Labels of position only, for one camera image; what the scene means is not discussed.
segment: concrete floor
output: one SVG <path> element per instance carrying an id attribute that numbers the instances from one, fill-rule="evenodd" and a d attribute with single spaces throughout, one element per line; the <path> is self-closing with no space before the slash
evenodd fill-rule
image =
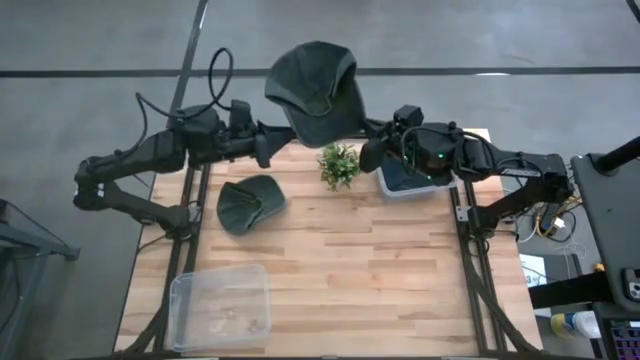
<path id="1" fill-rule="evenodd" d="M 197 0 L 0 0 L 0 70 L 177 69 Z M 640 65 L 640 25 L 623 0 L 219 0 L 211 1 L 194 68 L 228 46 L 239 68 L 267 68 L 307 40 L 353 49 L 360 67 Z M 361 77 L 367 113 L 389 118 L 403 104 L 428 121 L 484 127 L 505 149 L 606 151 L 640 132 L 640 75 Z M 283 124 L 262 79 L 235 79 L 225 100 Z M 52 258 L 20 347 L 21 359 L 107 354 L 126 296 L 140 226 L 114 211 L 71 204 L 73 174 L 90 155 L 126 148 L 139 135 L 133 94 L 168 108 L 176 79 L 0 79 L 0 197 L 69 243 L 78 262 Z M 208 101 L 202 79 L 184 104 Z M 150 131 L 165 120 L 151 116 Z M 147 182 L 152 174 L 143 176 Z M 122 187 L 149 190 L 131 179 Z M 515 186 L 506 182 L 506 186 Z M 576 240 L 597 250 L 584 216 Z M 554 253 L 545 240 L 526 253 Z M 581 355 L 553 345 L 553 353 Z"/>

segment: transparent plastic bin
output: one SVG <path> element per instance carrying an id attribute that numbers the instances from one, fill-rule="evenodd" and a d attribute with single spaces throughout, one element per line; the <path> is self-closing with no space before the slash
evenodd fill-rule
<path id="1" fill-rule="evenodd" d="M 430 179 L 406 174 L 404 166 L 398 160 L 384 157 L 381 166 L 376 169 L 378 185 L 385 201 L 395 203 L 429 197 L 433 192 L 456 186 L 456 178 L 447 185 L 435 186 Z"/>
<path id="2" fill-rule="evenodd" d="M 262 347 L 270 331 L 264 266 L 198 271 L 171 283 L 167 342 L 174 351 Z"/>

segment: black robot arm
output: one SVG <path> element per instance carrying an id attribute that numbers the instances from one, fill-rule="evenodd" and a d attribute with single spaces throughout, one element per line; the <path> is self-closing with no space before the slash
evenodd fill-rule
<path id="1" fill-rule="evenodd" d="M 194 106 L 184 111 L 188 115 L 201 109 Z M 157 222 L 170 236 L 186 237 L 193 217 L 187 206 L 165 207 L 142 199 L 120 190 L 115 180 L 146 171 L 179 171 L 187 155 L 192 168 L 244 156 L 255 157 L 260 167 L 267 168 L 271 156 L 294 137 L 288 127 L 255 124 L 249 104 L 233 100 L 229 126 L 209 108 L 198 116 L 172 123 L 130 150 L 83 160 L 75 175 L 74 204 L 83 210 L 118 210 L 142 223 Z"/>
<path id="2" fill-rule="evenodd" d="M 489 206 L 466 212 L 470 235 L 490 237 L 499 221 L 538 202 L 564 203 L 573 193 L 564 162 L 558 154 L 540 155 L 500 150 L 455 123 L 423 123 L 419 107 L 405 105 L 390 122 L 365 121 L 369 141 L 360 156 L 361 169 L 370 172 L 384 156 L 399 159 L 409 174 L 447 185 L 457 176 L 465 182 L 489 176 L 527 178 L 527 183 Z"/>

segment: small potted plant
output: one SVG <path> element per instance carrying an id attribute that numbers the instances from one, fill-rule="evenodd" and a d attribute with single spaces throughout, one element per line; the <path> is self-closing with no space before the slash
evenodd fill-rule
<path id="1" fill-rule="evenodd" d="M 360 174 L 358 153 L 350 145 L 333 143 L 325 147 L 318 163 L 322 170 L 320 179 L 329 184 L 331 191 L 342 186 L 351 189 L 353 178 Z"/>

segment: wood plank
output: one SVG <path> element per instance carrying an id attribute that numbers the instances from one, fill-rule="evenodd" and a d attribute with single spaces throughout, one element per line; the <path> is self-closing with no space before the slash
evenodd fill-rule
<path id="1" fill-rule="evenodd" d="M 477 354 L 448 192 L 387 204 L 375 176 L 366 174 L 352 190 L 333 193 L 319 180 L 318 154 L 293 143 L 269 169 L 250 159 L 213 166 L 196 270 L 262 264 L 269 273 L 272 329 L 263 346 L 193 355 Z M 231 236 L 216 216 L 220 189 L 254 174 L 273 176 L 288 208 L 245 236 Z M 183 178 L 184 172 L 159 176 L 154 201 L 178 203 Z M 498 178 L 475 184 L 484 203 L 500 198 L 501 189 Z M 149 227 L 142 243 L 161 234 Z M 116 349 L 131 344 L 159 306 L 170 245 L 160 241 L 138 256 Z M 541 347 L 513 239 L 493 238 L 490 260 L 500 304 Z M 488 324 L 486 312 L 483 318 Z"/>

